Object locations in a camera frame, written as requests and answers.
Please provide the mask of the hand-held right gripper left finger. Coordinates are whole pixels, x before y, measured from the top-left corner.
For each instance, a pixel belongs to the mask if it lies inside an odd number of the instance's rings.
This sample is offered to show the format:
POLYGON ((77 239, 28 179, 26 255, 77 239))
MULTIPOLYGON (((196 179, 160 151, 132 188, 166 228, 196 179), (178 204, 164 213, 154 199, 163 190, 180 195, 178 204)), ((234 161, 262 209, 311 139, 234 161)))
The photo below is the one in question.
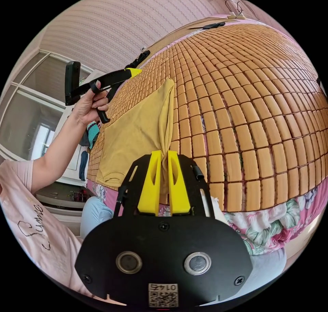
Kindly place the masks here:
POLYGON ((158 215, 160 188, 161 188, 161 151, 153 151, 150 155, 149 164, 139 202, 138 211, 141 214, 158 215))

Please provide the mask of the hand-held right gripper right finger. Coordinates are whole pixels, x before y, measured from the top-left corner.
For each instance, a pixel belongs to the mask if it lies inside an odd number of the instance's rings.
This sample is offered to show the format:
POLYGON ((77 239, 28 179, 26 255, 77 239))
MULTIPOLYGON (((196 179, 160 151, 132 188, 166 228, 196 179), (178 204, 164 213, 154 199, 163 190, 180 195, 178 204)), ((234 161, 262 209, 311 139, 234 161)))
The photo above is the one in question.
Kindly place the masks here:
POLYGON ((171 214, 189 214, 190 202, 176 151, 168 151, 168 186, 171 214))

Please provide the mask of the person's left hand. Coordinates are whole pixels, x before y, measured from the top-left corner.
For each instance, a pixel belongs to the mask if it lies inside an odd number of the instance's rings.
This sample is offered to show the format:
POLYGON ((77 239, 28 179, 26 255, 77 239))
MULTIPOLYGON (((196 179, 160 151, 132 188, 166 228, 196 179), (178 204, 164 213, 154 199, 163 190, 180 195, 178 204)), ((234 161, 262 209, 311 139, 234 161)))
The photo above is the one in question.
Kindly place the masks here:
POLYGON ((106 112, 108 110, 108 92, 100 90, 100 81, 92 81, 89 90, 82 95, 75 104, 70 118, 79 126, 87 126, 93 121, 108 122, 106 112))

